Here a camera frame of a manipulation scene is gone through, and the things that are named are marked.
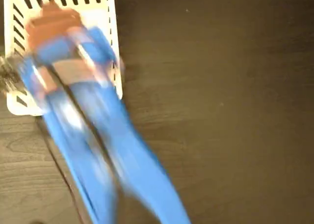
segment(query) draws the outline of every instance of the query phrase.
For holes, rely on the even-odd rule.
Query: white plastic basket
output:
[[[28,49],[26,31],[28,20],[40,12],[40,4],[49,0],[4,0],[4,40],[5,55],[19,53],[23,55]],[[61,8],[72,8],[81,14],[83,24],[89,28],[99,27],[109,40],[118,59],[117,66],[112,67],[111,79],[119,98],[122,98],[122,82],[119,60],[119,44],[114,0],[54,0]],[[42,112],[36,106],[31,95],[13,91],[7,94],[7,107],[14,115],[39,116]]]

